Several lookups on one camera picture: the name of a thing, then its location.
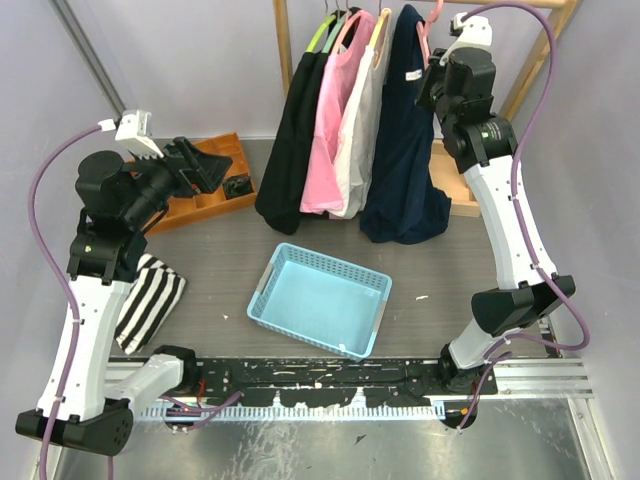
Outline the pink plastic hanger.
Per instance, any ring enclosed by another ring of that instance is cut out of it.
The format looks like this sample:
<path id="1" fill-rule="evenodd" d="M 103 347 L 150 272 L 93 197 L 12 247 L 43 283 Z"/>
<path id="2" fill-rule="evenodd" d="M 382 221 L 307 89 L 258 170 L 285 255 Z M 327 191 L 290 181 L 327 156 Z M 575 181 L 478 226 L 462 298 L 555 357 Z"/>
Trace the pink plastic hanger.
<path id="1" fill-rule="evenodd" d="M 436 23 L 440 17 L 443 5 L 443 0 L 437 0 L 435 6 L 430 11 L 427 18 L 424 21 L 419 21 L 416 24 L 416 33 L 418 35 L 424 67 L 428 66 L 429 57 L 431 55 L 431 49 L 429 46 L 429 34 L 433 24 Z"/>

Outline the yellow hanger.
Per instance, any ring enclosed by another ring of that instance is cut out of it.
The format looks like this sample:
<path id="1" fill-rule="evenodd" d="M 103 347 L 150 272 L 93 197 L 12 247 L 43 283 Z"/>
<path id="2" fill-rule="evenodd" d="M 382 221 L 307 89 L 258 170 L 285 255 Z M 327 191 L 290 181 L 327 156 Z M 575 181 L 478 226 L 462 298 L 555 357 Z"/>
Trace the yellow hanger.
<path id="1" fill-rule="evenodd" d="M 373 53 L 373 66 L 376 67 L 381 55 L 384 51 L 386 34 L 391 21 L 392 11 L 389 8 L 383 8 L 380 11 L 376 25 L 369 40 L 368 47 Z"/>

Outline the white t shirt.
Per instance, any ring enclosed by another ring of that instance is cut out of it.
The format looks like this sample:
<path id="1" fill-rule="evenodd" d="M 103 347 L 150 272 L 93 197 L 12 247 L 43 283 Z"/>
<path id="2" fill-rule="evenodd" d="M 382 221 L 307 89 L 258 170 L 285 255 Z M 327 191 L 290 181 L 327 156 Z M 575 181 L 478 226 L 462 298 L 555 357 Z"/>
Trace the white t shirt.
<path id="1" fill-rule="evenodd" d="M 373 53 L 366 46 L 344 110 L 334 161 L 343 206 L 329 211 L 332 219 L 351 219 L 366 204 L 380 120 L 382 90 L 389 62 L 391 26 L 392 16 L 384 51 L 376 67 L 373 66 Z"/>

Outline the salmon pink metal hanger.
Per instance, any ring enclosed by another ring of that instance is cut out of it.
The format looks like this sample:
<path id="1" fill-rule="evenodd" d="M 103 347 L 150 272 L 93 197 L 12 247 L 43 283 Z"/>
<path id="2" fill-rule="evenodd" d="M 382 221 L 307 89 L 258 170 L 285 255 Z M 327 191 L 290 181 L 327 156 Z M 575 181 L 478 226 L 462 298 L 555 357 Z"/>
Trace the salmon pink metal hanger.
<path id="1" fill-rule="evenodd" d="M 331 50 L 332 54 L 338 54 L 341 46 L 343 45 L 344 39 L 347 34 L 353 29 L 353 27 L 362 19 L 362 17 L 368 18 L 370 14 L 366 10 L 358 10 L 353 15 L 349 16 L 342 26 L 341 30 L 338 33 L 337 39 L 333 44 L 333 48 Z"/>

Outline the navy blue t shirt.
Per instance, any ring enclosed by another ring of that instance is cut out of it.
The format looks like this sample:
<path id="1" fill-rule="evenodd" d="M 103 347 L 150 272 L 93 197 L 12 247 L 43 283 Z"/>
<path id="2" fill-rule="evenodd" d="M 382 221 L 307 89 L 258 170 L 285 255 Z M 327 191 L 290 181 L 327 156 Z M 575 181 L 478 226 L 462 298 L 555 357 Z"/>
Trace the navy blue t shirt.
<path id="1" fill-rule="evenodd" d="M 444 233 L 449 223 L 451 199 L 434 186 L 429 170 L 433 114 L 415 103 L 424 73 L 417 33 L 423 22 L 406 4 L 395 25 L 371 184 L 360 214 L 360 229 L 374 243 L 421 243 Z"/>

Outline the pink t shirt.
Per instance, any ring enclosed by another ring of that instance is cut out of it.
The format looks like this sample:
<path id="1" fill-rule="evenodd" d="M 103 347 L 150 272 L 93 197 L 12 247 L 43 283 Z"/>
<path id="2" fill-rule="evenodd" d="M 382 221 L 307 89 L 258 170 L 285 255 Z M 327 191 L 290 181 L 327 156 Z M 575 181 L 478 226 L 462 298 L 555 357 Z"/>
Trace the pink t shirt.
<path id="1" fill-rule="evenodd" d="M 368 18 L 362 17 L 352 29 L 353 37 L 349 47 L 338 54 L 330 53 L 327 57 L 316 107 L 307 176 L 299 206 L 302 213 L 322 214 L 343 206 L 334 167 L 339 130 L 356 81 L 360 60 L 375 24 L 376 20 L 371 14 Z"/>

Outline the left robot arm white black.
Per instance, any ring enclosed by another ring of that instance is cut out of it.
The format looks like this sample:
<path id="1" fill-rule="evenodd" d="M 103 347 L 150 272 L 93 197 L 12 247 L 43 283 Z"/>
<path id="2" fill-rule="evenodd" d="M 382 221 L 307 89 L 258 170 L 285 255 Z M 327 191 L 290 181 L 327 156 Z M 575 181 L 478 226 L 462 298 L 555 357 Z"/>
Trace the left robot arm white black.
<path id="1" fill-rule="evenodd" d="M 116 322 L 147 241 L 145 227 L 170 198 L 214 193 L 233 161 L 177 137 L 149 159 L 114 151 L 81 161 L 75 189 L 84 207 L 70 247 L 71 293 L 54 366 L 37 406 L 16 420 L 17 434 L 113 457 L 126 445 L 135 416 L 173 391 L 194 393 L 200 369 L 193 350 L 161 346 L 112 390 L 105 376 Z"/>

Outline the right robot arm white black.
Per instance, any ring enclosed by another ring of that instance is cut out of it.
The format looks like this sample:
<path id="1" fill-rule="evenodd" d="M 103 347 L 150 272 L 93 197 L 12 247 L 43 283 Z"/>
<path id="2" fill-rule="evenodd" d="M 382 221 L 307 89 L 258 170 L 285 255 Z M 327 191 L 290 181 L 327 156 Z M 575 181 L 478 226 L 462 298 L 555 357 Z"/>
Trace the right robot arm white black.
<path id="1" fill-rule="evenodd" d="M 444 390 L 459 394 L 485 370 L 499 341 L 548 316 L 576 287 L 560 275 L 537 232 L 511 123 L 492 111 L 496 66 L 489 52 L 436 49 L 428 60 L 417 106 L 437 118 L 447 153 L 455 160 L 480 207 L 496 265 L 497 285 L 471 299 L 472 319 L 446 344 L 438 360 Z"/>

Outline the black t shirt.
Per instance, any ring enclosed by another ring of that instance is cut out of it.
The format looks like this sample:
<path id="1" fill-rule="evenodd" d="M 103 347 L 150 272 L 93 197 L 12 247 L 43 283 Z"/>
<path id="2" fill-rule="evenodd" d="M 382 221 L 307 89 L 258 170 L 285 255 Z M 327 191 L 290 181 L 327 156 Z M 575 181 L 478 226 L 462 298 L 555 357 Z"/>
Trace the black t shirt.
<path id="1" fill-rule="evenodd" d="M 351 30 L 340 51 L 349 47 Z M 256 211 L 273 229 L 294 234 L 305 215 L 299 211 L 315 127 L 316 107 L 329 54 L 304 53 L 292 79 L 283 116 L 256 199 Z"/>

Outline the mint green hanger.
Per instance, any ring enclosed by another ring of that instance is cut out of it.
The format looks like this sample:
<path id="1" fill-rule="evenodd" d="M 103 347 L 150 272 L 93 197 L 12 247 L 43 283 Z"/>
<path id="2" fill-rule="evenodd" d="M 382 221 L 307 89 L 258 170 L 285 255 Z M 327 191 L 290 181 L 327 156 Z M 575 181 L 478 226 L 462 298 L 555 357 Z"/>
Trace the mint green hanger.
<path id="1" fill-rule="evenodd" d="M 346 23 L 346 20 L 348 19 L 348 16 L 350 14 L 350 9 L 349 9 L 349 1 L 346 0 L 345 1 L 345 9 L 344 10 L 339 10 L 340 16 L 338 17 L 338 19 L 336 20 L 333 28 L 331 29 L 325 44 L 321 50 L 322 53 L 324 54 L 329 54 L 332 51 L 332 48 L 334 46 L 334 43 L 340 33 L 340 31 L 342 30 L 344 24 Z"/>

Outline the lime green hanger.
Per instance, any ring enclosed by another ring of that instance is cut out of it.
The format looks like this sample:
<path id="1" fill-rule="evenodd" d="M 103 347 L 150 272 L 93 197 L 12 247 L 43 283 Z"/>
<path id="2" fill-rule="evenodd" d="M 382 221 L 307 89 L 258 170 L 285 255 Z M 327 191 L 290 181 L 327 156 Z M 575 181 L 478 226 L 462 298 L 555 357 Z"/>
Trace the lime green hanger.
<path id="1" fill-rule="evenodd" d="M 307 47 L 306 53 L 317 53 L 324 48 L 324 44 L 329 39 L 329 34 L 340 18 L 340 9 L 329 11 L 329 2 L 325 2 L 325 16 L 321 24 L 312 35 Z"/>

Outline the black rolled sock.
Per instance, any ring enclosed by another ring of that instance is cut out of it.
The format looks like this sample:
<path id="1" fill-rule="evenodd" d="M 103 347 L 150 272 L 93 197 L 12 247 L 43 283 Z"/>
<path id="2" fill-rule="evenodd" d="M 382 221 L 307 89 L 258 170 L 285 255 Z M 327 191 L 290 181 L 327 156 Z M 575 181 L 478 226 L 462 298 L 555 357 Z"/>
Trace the black rolled sock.
<path id="1" fill-rule="evenodd" d="M 224 181 L 223 191 L 226 200 L 249 195 L 254 192 L 251 177 L 248 174 L 231 176 Z"/>

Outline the orange wooden divider tray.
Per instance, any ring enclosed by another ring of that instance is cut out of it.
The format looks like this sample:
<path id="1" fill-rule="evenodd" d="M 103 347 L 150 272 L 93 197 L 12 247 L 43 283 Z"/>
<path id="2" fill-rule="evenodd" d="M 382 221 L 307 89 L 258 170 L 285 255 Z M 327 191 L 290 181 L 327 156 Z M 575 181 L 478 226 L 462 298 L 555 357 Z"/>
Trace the orange wooden divider tray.
<path id="1" fill-rule="evenodd" d="M 246 175 L 252 192 L 227 198 L 224 188 L 220 186 L 213 194 L 200 194 L 189 199 L 171 198 L 167 214 L 148 232 L 149 235 L 184 227 L 255 204 L 257 193 L 253 175 L 236 132 L 197 140 L 194 145 L 205 153 L 230 157 L 233 163 L 225 175 L 225 181 L 234 176 Z"/>

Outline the wooden clothes rack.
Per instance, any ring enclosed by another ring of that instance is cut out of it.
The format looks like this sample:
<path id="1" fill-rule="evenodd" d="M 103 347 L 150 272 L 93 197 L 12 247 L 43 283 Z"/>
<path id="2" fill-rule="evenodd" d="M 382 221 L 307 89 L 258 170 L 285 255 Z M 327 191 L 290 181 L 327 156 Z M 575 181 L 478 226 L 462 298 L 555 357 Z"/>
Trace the wooden clothes rack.
<path id="1" fill-rule="evenodd" d="M 271 1 L 271 4 L 275 19 L 282 87 L 284 96 L 287 96 L 293 77 L 287 2 L 273 0 Z M 580 6 L 581 1 L 526 1 L 526 4 L 533 7 L 551 10 L 547 20 L 552 27 L 555 38 L 559 39 L 575 11 Z M 514 80 L 502 108 L 500 109 L 500 114 L 502 116 L 505 116 L 509 120 L 514 118 L 522 105 L 522 102 L 526 98 L 526 95 L 533 86 L 534 81 L 541 72 L 549 54 L 549 42 L 544 31 L 541 31 L 531 47 L 531 50 L 527 55 L 518 76 Z M 464 178 L 454 172 L 453 159 L 446 153 L 440 140 L 436 140 L 434 142 L 430 167 L 434 184 L 441 190 L 444 190 L 452 199 L 451 214 L 463 217 L 479 217 L 480 208 L 473 192 L 466 184 Z"/>

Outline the black white striped cloth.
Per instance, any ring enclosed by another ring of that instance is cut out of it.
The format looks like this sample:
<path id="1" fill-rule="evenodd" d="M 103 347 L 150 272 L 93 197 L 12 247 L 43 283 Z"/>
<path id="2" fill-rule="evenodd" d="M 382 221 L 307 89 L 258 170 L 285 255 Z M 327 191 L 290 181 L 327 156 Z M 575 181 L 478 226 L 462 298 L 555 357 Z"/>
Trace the black white striped cloth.
<path id="1" fill-rule="evenodd" d="M 114 338 L 126 355 L 145 347 L 181 299 L 186 279 L 159 258 L 144 253 L 119 313 Z"/>

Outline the light blue plastic basket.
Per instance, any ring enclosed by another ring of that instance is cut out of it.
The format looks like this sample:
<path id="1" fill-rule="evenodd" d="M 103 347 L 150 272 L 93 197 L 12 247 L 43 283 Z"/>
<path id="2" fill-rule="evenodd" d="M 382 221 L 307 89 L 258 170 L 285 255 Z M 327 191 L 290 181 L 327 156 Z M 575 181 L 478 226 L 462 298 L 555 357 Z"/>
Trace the light blue plastic basket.
<path id="1" fill-rule="evenodd" d="M 374 349 L 391 289 L 384 273 L 281 243 L 247 315 L 263 328 L 362 361 Z"/>

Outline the black mounting base plate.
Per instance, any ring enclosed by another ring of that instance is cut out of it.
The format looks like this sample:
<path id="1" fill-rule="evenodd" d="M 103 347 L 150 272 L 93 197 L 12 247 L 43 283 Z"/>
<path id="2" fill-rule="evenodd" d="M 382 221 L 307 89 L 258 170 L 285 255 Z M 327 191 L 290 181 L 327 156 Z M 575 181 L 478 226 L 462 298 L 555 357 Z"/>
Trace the black mounting base plate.
<path id="1" fill-rule="evenodd" d="M 472 394 L 481 375 L 463 383 L 444 384 L 439 367 L 423 359 L 209 358 L 198 362 L 198 376 L 190 389 L 169 391 L 171 397 L 200 397 L 207 406 L 219 405 L 241 393 L 241 404 L 287 408 L 344 407 L 358 393 L 365 406 L 377 408 L 428 406 L 435 396 Z"/>

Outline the aluminium rail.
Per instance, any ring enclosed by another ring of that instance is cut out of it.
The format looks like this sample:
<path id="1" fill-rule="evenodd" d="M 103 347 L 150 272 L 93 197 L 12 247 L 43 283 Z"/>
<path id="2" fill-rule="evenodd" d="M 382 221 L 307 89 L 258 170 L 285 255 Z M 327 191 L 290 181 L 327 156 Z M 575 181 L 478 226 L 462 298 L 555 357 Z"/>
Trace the aluminium rail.
<path id="1" fill-rule="evenodd" d="M 112 358 L 107 364 L 105 393 L 116 394 L 120 383 L 137 373 L 144 358 Z M 435 396 L 428 406 L 368 408 L 364 395 L 358 393 L 351 404 L 340 407 L 309 408 L 299 404 L 287 408 L 276 401 L 271 407 L 248 407 L 240 399 L 213 418 L 221 422 L 248 421 L 359 421 L 359 420 L 453 420 L 464 415 L 474 391 L 467 397 Z M 593 392 L 582 362 L 570 358 L 515 358 L 500 361 L 481 388 L 484 400 L 589 399 Z M 216 405 L 205 404 L 200 397 L 173 397 L 154 400 L 136 414 L 139 421 L 162 420 L 167 424 L 194 424 L 204 420 Z"/>

